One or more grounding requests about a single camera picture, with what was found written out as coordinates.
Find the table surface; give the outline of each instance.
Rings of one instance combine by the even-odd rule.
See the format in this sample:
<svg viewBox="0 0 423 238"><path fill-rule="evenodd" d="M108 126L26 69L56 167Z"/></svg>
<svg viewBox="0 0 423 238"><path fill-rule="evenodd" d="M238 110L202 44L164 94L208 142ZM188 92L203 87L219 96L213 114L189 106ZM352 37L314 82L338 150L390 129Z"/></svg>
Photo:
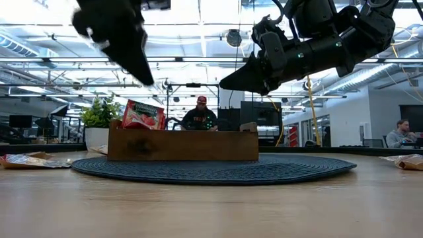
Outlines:
<svg viewBox="0 0 423 238"><path fill-rule="evenodd" d="M316 156L358 167L319 182L253 187L145 184L71 169L0 169L1 237L422 237L422 171L403 171L376 157Z"/></svg>

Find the wooden box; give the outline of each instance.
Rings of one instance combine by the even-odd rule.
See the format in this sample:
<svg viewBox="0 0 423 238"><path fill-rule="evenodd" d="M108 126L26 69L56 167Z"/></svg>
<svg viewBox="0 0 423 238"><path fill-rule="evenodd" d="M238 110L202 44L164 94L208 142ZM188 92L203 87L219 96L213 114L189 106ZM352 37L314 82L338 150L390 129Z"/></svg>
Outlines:
<svg viewBox="0 0 423 238"><path fill-rule="evenodd" d="M110 124L109 161L256 161L258 134L242 132L121 129Z"/></svg>

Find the blue round mat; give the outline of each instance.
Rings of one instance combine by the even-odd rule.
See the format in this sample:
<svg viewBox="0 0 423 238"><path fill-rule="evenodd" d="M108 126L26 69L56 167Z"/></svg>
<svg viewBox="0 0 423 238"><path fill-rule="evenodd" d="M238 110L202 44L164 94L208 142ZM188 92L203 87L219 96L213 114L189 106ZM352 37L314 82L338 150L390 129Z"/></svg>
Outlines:
<svg viewBox="0 0 423 238"><path fill-rule="evenodd" d="M107 161L82 159L72 169L99 177L165 184L270 185L317 180L357 165L339 159L303 155L260 155L257 162Z"/></svg>

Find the red snack bag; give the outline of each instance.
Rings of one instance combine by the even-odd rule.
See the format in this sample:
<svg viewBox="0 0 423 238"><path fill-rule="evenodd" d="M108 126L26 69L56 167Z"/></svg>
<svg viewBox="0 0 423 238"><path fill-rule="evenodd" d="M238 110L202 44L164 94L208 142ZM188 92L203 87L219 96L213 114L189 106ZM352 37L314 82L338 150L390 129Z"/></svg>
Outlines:
<svg viewBox="0 0 423 238"><path fill-rule="evenodd" d="M122 119L122 128L160 130L164 117L165 109L163 108L128 100Z"/></svg>

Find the person sitting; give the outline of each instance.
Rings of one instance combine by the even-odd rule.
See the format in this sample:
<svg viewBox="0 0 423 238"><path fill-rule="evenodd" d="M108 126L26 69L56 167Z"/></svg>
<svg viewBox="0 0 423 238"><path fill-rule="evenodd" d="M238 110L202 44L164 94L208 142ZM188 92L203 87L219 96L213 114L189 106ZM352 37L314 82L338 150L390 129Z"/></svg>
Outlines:
<svg viewBox="0 0 423 238"><path fill-rule="evenodd" d="M206 97L198 97L197 106L188 111L182 119L181 130L217 131L217 117L207 108Z"/></svg>
<svg viewBox="0 0 423 238"><path fill-rule="evenodd" d="M397 122L397 129L389 132L386 136L386 144L388 145L388 148L412 148L404 146L403 143L415 143L416 140L416 134L410 132L408 120L399 120Z"/></svg>

